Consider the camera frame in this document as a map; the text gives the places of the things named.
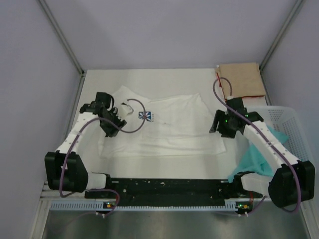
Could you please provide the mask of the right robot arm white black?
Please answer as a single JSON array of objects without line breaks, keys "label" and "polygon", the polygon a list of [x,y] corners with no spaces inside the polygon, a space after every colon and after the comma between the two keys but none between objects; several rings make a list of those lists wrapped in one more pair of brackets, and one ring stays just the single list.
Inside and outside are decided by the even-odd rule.
[{"label": "right robot arm white black", "polygon": [[315,167],[290,153],[271,133],[257,112],[248,112],[241,98],[227,99],[227,111],[217,110],[210,129],[222,137],[234,138],[240,132],[258,149],[269,164],[273,176],[264,176],[251,169],[234,176],[233,192],[238,197],[250,191],[270,197],[278,208],[300,205],[315,195]]}]

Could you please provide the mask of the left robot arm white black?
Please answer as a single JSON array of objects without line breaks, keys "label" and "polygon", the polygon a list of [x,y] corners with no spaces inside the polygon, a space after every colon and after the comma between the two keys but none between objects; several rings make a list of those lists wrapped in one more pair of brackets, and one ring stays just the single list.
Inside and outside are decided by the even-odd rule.
[{"label": "left robot arm white black", "polygon": [[113,185],[109,175],[93,173],[93,157],[84,157],[93,134],[101,131],[105,137],[115,137],[126,121],[118,115],[114,98],[97,92],[95,100],[80,108],[77,121],[64,142],[44,158],[48,187],[51,190],[78,192],[95,189],[101,197],[109,197]]}]

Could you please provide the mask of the white printed t shirt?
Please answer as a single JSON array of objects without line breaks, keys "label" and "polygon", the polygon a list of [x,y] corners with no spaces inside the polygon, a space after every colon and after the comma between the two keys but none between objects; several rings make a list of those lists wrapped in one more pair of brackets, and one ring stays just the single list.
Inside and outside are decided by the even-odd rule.
[{"label": "white printed t shirt", "polygon": [[98,152],[102,158],[217,155],[226,151],[223,139],[209,133],[213,114],[200,94],[151,100],[121,86],[113,97],[116,103],[130,99],[128,104],[134,111],[117,136],[100,136]]}]

